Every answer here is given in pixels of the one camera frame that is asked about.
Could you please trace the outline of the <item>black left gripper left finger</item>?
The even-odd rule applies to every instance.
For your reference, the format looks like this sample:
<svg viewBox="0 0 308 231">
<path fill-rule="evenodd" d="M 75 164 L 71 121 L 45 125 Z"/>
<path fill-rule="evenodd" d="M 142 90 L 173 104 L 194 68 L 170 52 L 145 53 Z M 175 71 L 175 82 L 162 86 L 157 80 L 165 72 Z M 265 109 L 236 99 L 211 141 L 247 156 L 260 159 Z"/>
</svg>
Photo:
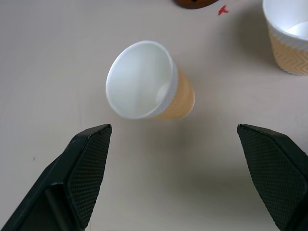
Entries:
<svg viewBox="0 0 308 231">
<path fill-rule="evenodd" d="M 41 173 L 3 226 L 4 231 L 83 231 L 104 177 L 112 126 L 75 135 Z"/>
</svg>

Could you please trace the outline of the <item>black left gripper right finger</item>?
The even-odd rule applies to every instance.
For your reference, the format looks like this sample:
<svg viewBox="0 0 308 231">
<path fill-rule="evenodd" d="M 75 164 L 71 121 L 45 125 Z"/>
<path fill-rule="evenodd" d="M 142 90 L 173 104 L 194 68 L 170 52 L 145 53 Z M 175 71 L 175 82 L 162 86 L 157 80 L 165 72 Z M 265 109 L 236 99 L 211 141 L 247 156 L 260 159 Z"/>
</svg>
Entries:
<svg viewBox="0 0 308 231">
<path fill-rule="evenodd" d="M 288 136 L 239 124 L 252 182 L 281 231 L 308 229 L 308 156 Z"/>
</svg>

